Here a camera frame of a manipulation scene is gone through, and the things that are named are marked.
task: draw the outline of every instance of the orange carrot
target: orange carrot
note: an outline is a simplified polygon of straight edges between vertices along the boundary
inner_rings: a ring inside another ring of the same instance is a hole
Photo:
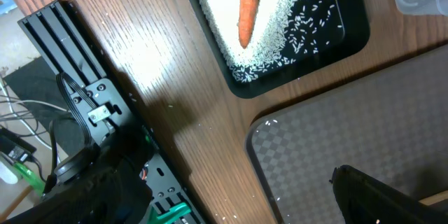
[[[239,22],[238,33],[239,43],[246,48],[252,37],[255,17],[257,15],[259,0],[240,0],[239,1]]]

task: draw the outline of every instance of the screw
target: screw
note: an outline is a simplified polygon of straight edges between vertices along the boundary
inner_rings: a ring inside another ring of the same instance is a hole
[[[97,87],[97,90],[98,91],[103,91],[103,90],[105,90],[106,89],[106,86],[104,85],[104,84],[101,84],[101,85],[99,85],[98,87]]]

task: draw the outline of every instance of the wooden table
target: wooden table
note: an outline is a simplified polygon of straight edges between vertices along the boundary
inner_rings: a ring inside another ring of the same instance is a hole
[[[52,0],[15,1],[27,15]],[[360,53],[255,99],[240,99],[225,84],[188,0],[72,1],[122,84],[139,93],[141,113],[217,223],[223,217],[230,223],[274,222],[244,152],[254,118],[448,39],[446,17],[403,16],[394,0],[365,0],[371,37]]]

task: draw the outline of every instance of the gray cutting board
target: gray cutting board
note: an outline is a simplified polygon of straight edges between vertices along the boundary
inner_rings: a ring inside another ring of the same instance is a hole
[[[257,120],[246,150],[284,223],[344,223],[341,165],[416,200],[448,190],[448,45]]]

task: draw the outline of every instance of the black plastic tray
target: black plastic tray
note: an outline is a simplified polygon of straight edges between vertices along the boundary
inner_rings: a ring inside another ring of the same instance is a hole
[[[288,50],[282,50],[282,55],[294,58],[296,61],[293,64],[284,65],[276,69],[276,71],[271,71],[250,83],[242,83],[233,78],[232,72],[228,68],[224,56],[211,32],[209,23],[202,12],[199,0],[190,0],[190,3],[230,90],[238,97],[246,99],[254,98],[280,85],[353,55],[365,46],[370,37],[370,27],[363,0],[337,0],[336,5],[339,9],[343,29],[342,33],[333,30],[329,34],[332,36],[337,33],[333,37],[336,37],[339,43],[333,44],[326,50],[314,55],[311,53],[307,55],[292,55]],[[294,9],[295,13],[299,13],[302,10],[302,6],[296,4]]]

